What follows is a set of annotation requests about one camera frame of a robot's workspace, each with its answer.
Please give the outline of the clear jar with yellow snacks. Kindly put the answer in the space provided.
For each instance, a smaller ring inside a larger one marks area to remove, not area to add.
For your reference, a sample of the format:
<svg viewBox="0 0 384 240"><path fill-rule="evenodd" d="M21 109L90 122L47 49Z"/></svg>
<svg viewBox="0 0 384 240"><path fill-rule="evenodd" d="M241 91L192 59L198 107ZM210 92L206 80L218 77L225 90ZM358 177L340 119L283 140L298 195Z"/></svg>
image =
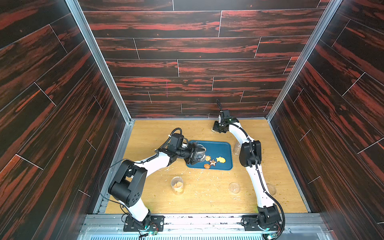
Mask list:
<svg viewBox="0 0 384 240"><path fill-rule="evenodd" d="M181 177L174 177L171 180L171 187L176 195L181 195L184 192L184 181Z"/></svg>

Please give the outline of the clear round jar lid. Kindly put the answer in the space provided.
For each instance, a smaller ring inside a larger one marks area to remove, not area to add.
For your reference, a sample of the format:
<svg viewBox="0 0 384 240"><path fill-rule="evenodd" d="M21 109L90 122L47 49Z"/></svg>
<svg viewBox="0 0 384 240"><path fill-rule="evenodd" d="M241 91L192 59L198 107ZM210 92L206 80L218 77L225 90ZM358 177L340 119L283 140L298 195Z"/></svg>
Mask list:
<svg viewBox="0 0 384 240"><path fill-rule="evenodd" d="M274 196L277 193L277 189L274 185L267 184L267 187L268 187L268 192L271 196Z"/></svg>

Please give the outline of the clear plastic cookie jar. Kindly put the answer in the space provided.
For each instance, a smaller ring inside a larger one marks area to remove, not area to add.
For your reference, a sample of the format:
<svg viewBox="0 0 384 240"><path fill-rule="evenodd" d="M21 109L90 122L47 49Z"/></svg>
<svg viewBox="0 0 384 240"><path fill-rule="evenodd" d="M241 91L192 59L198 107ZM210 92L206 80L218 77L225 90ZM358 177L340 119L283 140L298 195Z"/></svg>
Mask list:
<svg viewBox="0 0 384 240"><path fill-rule="evenodd" d="M233 147L233 154L238 156L240 154L241 147L242 147L242 144L239 142L236 142Z"/></svg>

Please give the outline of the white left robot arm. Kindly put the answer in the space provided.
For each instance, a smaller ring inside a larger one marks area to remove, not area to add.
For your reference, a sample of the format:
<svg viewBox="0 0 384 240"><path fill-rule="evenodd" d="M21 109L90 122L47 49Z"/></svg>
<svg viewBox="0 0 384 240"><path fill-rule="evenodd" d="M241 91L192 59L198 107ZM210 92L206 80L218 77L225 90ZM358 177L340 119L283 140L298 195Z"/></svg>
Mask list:
<svg viewBox="0 0 384 240"><path fill-rule="evenodd" d="M133 223L142 230L147 229L151 221L151 211L141 199L147 177L177 159L191 165L206 159L206 148L189 142L181 128L174 129L155 152L155 155L139 162L123 160L108 187L108 193L117 204L127 208Z"/></svg>

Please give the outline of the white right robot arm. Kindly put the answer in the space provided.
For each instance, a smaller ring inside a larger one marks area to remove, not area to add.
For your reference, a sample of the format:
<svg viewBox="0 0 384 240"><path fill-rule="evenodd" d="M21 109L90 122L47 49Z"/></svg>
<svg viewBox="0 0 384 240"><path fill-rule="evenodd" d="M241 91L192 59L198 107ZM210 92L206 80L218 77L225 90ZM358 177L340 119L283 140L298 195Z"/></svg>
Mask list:
<svg viewBox="0 0 384 240"><path fill-rule="evenodd" d="M270 194L262 171L262 145L247 134L239 120L232 117L228 110L224 110L219 100L216 103L220 115L214 122L213 131L218 133L231 133L239 144L240 164L249 174L257 197L258 214L256 221L258 227L264 231L274 231L274 238L279 237L285 228L285 213L281 204Z"/></svg>

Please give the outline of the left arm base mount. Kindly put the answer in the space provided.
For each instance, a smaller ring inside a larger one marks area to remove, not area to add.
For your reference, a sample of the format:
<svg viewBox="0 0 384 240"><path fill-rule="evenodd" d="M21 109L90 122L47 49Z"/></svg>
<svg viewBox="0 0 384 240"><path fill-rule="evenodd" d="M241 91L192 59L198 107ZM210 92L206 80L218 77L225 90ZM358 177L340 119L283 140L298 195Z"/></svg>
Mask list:
<svg viewBox="0 0 384 240"><path fill-rule="evenodd" d="M138 221L128 215L124 221L123 232L139 232L140 234L156 235L164 230L165 216L149 213L143 221Z"/></svg>

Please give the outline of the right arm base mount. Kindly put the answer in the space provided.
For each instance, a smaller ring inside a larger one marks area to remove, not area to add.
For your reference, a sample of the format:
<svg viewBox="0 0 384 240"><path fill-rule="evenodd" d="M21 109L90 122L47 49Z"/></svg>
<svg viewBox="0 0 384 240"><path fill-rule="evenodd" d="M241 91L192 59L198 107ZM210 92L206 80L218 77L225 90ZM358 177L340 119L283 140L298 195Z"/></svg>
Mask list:
<svg viewBox="0 0 384 240"><path fill-rule="evenodd" d="M285 228L285 213L279 213L278 206L273 204L271 207L258 207L256 215L244 215L241 225L245 231L264 231L272 232L262 234L264 240L275 240L281 236Z"/></svg>

